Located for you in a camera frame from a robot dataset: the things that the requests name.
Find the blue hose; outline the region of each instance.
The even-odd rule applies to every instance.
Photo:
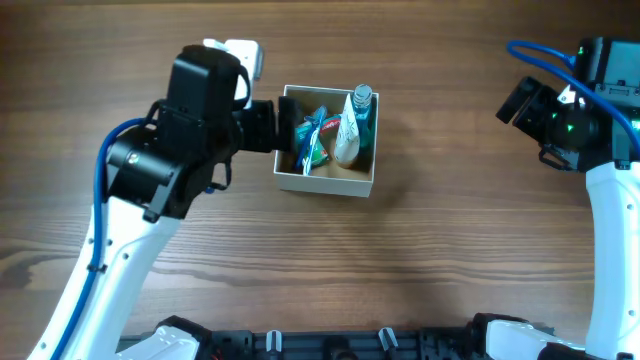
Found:
[[[145,123],[144,118],[132,119],[125,121],[121,125],[117,126],[115,129],[111,130],[109,135],[102,142],[102,146],[100,147],[100,152],[98,153],[98,158],[96,160],[96,169],[95,175],[93,179],[93,255],[91,256],[91,262],[89,263],[89,267],[94,270],[100,268],[100,258],[102,252],[102,203],[103,203],[103,192],[104,192],[104,178],[105,178],[105,167],[107,162],[107,152],[109,151],[109,147],[116,141],[118,135],[126,129],[142,125]],[[73,309],[73,313],[71,313],[71,317],[69,318],[69,323],[67,327],[64,329],[62,336],[60,337],[60,341],[58,342],[58,346],[56,346],[53,355],[51,356],[52,360],[58,360],[62,356],[64,349],[67,347],[69,340],[71,339],[71,335],[73,335],[73,331],[78,325],[78,321],[80,320],[80,316],[84,311],[84,307],[87,304],[87,300],[89,299],[89,294],[91,294],[91,289],[93,288],[93,283],[96,280],[97,271],[89,271],[87,274],[87,279],[82,286],[82,291],[80,292],[80,297],[78,297],[78,302],[76,303],[75,309]]]
[[[554,56],[558,56],[558,54],[561,54],[561,55],[564,55],[564,54],[562,54],[559,51],[556,51],[541,45],[533,44],[527,41],[516,40],[516,41],[511,41],[507,44],[507,51],[509,52],[509,54],[513,55],[514,57],[526,63],[539,67],[559,77],[560,79],[564,80],[567,84],[571,85],[576,90],[576,92],[579,93],[582,97],[584,97],[588,101],[600,107],[602,110],[609,113],[613,117],[613,119],[617,121],[620,124],[620,126],[622,126],[624,131],[629,136],[629,139],[631,140],[631,144],[633,144],[633,148],[636,154],[640,155],[640,136],[633,129],[633,126],[629,121],[629,119],[627,119],[627,117],[623,113],[621,113],[620,110],[618,110],[618,108],[611,105],[610,102],[608,102],[607,100],[605,100],[604,98],[602,98],[601,96],[593,92],[591,89],[586,87],[583,83],[576,80],[569,73],[563,71],[557,66],[550,64],[544,60],[534,58],[533,56],[525,55],[519,52],[518,50],[516,50],[515,48],[517,47],[538,50]]]

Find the clear bottle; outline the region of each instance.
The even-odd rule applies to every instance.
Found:
[[[360,134],[360,152],[369,150],[371,131],[369,128],[369,118],[371,117],[371,97],[373,91],[369,85],[360,84],[353,92],[353,112],[358,124]]]

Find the wooden table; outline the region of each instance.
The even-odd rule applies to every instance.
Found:
[[[24,358],[49,321],[87,230],[102,139],[163,97],[174,57],[204,37],[260,42],[257,98],[285,84],[379,92],[373,192],[279,191],[273,155],[238,154],[231,189],[197,199],[153,266],[126,334],[173,314],[301,331],[463,325],[491,311],[583,341],[584,176],[538,163],[534,141],[494,117],[525,75],[562,84],[504,47],[638,38],[638,13],[637,1],[579,0],[0,8],[0,359]]]

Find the white bottle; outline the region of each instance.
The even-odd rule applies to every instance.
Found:
[[[340,119],[340,127],[338,128],[338,137],[336,138],[336,147],[333,150],[333,156],[336,163],[343,168],[348,168],[356,161],[358,151],[360,150],[360,134],[358,132],[358,123],[353,112],[353,104],[351,103],[351,94],[347,94],[344,102],[344,109]]]

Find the open cardboard box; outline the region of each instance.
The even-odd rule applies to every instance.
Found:
[[[297,99],[305,115],[312,115],[322,105],[327,107],[328,116],[341,114],[349,93],[352,93],[352,90],[297,85],[286,85],[284,87],[284,95]],[[312,169],[310,176],[303,176],[301,170],[296,171],[293,169],[295,154],[276,151],[273,173],[278,187],[282,190],[369,197],[375,170],[379,99],[378,93],[374,93],[371,99],[371,118],[369,121],[373,121],[373,123],[370,123],[372,129],[371,150],[368,154],[358,154],[355,164],[349,169],[338,166],[333,157],[333,148],[338,131],[336,127],[319,138],[329,153],[329,161]]]

